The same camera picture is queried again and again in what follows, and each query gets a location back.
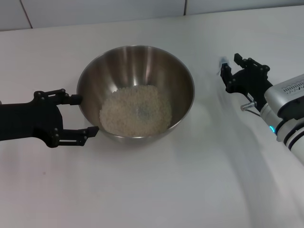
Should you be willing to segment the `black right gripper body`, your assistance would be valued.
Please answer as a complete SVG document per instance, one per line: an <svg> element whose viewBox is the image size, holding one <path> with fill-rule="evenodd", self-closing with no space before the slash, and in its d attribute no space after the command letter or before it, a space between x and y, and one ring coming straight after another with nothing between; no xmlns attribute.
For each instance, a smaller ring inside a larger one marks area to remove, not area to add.
<svg viewBox="0 0 304 228"><path fill-rule="evenodd" d="M272 84L268 81L267 73L261 70L243 69L234 74L234 93L244 95L249 101L256 102L256 109L261 109L266 104L264 94Z"/></svg>

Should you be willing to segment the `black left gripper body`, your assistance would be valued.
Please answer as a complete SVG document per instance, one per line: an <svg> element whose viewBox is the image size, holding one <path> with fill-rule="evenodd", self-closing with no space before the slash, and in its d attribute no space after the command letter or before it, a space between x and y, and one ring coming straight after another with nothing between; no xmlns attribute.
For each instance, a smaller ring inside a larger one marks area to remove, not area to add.
<svg viewBox="0 0 304 228"><path fill-rule="evenodd" d="M0 106L0 140L38 138L48 147L59 146L63 119L58 107L47 100Z"/></svg>

